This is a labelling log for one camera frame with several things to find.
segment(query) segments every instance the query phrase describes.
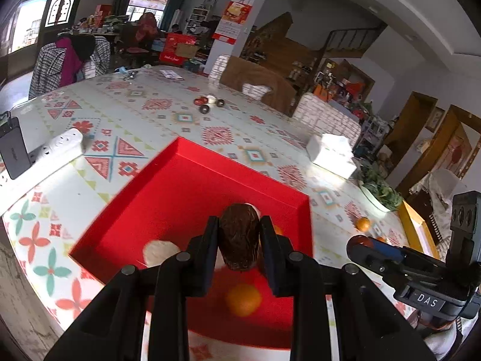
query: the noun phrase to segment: picture frame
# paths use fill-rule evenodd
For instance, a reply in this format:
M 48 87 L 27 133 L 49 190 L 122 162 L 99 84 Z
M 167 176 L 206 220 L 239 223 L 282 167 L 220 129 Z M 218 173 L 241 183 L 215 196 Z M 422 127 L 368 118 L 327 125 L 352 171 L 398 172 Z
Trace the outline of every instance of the picture frame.
M 431 115 L 429 116 L 426 125 L 424 126 L 427 130 L 434 133 L 443 120 L 444 110 L 440 107 L 434 107 Z

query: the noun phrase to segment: tangerine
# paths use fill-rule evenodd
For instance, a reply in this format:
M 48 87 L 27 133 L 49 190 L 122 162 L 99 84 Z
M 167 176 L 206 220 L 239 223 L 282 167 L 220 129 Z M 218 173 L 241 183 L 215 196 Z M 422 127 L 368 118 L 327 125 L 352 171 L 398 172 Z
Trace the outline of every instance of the tangerine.
M 274 232 L 277 234 L 277 235 L 284 235 L 283 231 L 282 231 L 282 228 L 281 227 L 278 227 L 277 225 L 274 225 Z
M 358 218 L 356 221 L 356 228 L 361 232 L 367 232 L 371 226 L 371 221 L 367 217 Z
M 245 318 L 261 305 L 262 296 L 257 288 L 247 283 L 240 283 L 225 295 L 225 303 L 230 313 Z

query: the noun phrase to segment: white tissue box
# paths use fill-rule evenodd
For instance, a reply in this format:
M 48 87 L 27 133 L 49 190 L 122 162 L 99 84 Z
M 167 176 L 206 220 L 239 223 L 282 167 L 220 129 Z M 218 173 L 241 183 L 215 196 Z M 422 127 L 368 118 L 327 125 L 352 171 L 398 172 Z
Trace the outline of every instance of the white tissue box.
M 309 158 L 315 165 L 348 179 L 356 170 L 356 165 L 352 161 L 351 147 L 347 138 L 337 136 L 339 138 L 333 139 L 324 136 L 333 135 L 323 135 L 322 138 L 312 136 L 310 138 L 306 146 Z

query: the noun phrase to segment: power strip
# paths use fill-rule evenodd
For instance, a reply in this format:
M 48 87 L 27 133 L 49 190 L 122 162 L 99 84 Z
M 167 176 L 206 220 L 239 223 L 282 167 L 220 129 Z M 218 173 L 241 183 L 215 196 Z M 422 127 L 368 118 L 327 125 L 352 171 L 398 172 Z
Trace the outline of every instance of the power strip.
M 41 181 L 83 154 L 82 140 L 77 129 L 67 130 L 33 150 L 29 154 L 32 166 L 18 178 L 12 180 L 7 170 L 0 173 L 0 215 Z

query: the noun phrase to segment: green vegetables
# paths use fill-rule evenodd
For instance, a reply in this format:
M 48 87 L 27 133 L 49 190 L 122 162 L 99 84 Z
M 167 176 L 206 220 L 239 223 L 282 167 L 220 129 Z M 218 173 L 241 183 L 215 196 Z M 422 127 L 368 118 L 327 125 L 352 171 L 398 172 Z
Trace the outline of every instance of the green vegetables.
M 403 202 L 402 196 L 393 190 L 376 170 L 369 166 L 363 166 L 361 171 L 364 187 L 386 208 L 397 210 Z

